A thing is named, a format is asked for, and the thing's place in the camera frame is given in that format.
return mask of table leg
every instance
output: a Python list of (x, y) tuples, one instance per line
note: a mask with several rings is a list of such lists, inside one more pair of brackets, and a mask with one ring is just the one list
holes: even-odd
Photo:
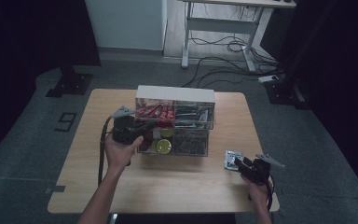
[(185, 34), (185, 42), (183, 43), (182, 50), (182, 67), (188, 68), (188, 33), (190, 31), (190, 23), (191, 23), (191, 3), (188, 3), (187, 8), (187, 17), (186, 17), (186, 34)]
[(248, 64), (248, 68), (250, 72), (255, 72), (255, 65), (250, 56), (250, 49), (252, 48), (252, 44), (255, 40), (255, 33), (257, 32), (258, 24), (260, 23), (260, 18), (261, 15), (263, 14), (263, 10), (264, 10), (263, 7), (258, 8), (255, 22), (253, 24), (252, 31), (248, 39), (248, 43), (246, 44), (246, 46), (242, 47), (243, 56), (245, 57), (245, 61)]

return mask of red item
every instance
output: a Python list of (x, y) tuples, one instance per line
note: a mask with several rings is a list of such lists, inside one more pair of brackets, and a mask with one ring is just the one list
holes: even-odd
[(159, 114), (161, 113), (162, 105), (158, 105), (156, 109), (150, 113), (150, 118), (158, 118)]
[(175, 119), (175, 114), (174, 114), (174, 111), (173, 111), (173, 105), (168, 106), (167, 119)]
[(159, 114), (160, 119), (166, 119), (168, 114), (168, 107), (165, 105), (162, 107), (161, 113)]
[(149, 116), (150, 113), (152, 113), (157, 107), (158, 107), (158, 105), (149, 105), (149, 106), (145, 106), (145, 107), (142, 107), (142, 108), (138, 109), (136, 112), (139, 114), (140, 117), (147, 117), (147, 116)]

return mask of white desk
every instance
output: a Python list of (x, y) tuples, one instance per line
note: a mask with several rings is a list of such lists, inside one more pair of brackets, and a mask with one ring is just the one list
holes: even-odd
[[(248, 64), (249, 71), (254, 72), (255, 66), (252, 59), (249, 57), (249, 52), (255, 39), (258, 24), (260, 23), (261, 15), (263, 14), (264, 7), (285, 7), (294, 8), (296, 3), (285, 3), (283, 0), (182, 0), (188, 3), (187, 16), (186, 16), (186, 35), (182, 51), (182, 67), (188, 67), (188, 34), (190, 30), (197, 31), (211, 31), (223, 32), (234, 34), (250, 35), (247, 45), (242, 47), (245, 61)], [(239, 5), (248, 7), (258, 7), (257, 14), (254, 21), (229, 21), (207, 18), (194, 18), (191, 17), (191, 5), (194, 3), (207, 3), (207, 4), (222, 4), (222, 5)]]

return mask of gray floor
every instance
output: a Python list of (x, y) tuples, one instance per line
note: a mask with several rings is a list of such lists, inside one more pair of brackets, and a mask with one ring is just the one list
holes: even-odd
[[(58, 179), (93, 89), (178, 87), (195, 72), (194, 64), (184, 70), (178, 60), (158, 55), (103, 53), (102, 58), (102, 67), (76, 68), (94, 75), (85, 96), (45, 97), (61, 76), (58, 70), (37, 79), (34, 97), (0, 144), (0, 223), (76, 223), (77, 214), (48, 212), (47, 189)], [(200, 74), (212, 68), (203, 65)], [(210, 80), (214, 78), (241, 77), (223, 74)], [(264, 152), (286, 164), (284, 170), (272, 169), (281, 204), (275, 223), (358, 223), (358, 178), (311, 111), (270, 104), (263, 86), (252, 80), (217, 82), (209, 88), (242, 92)], [(68, 133), (56, 132), (62, 128), (58, 120), (64, 112), (77, 113), (74, 126)], [(239, 224), (255, 223), (252, 213), (236, 214), (236, 219)]]

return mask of metal frame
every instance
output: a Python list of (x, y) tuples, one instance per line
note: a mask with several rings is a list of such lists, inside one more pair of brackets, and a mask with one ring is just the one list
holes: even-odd
[(260, 18), (263, 14), (264, 8), (258, 8), (254, 21), (228, 21), (218, 19), (192, 18), (191, 4), (191, 2), (188, 2), (187, 6), (186, 34), (182, 51), (182, 67), (188, 67), (188, 34), (190, 30), (197, 30), (250, 35), (247, 45), (242, 47), (242, 50), (245, 61), (248, 64), (249, 71), (255, 72), (255, 65), (249, 53), (254, 42), (255, 33), (257, 31), (258, 24), (260, 23)]

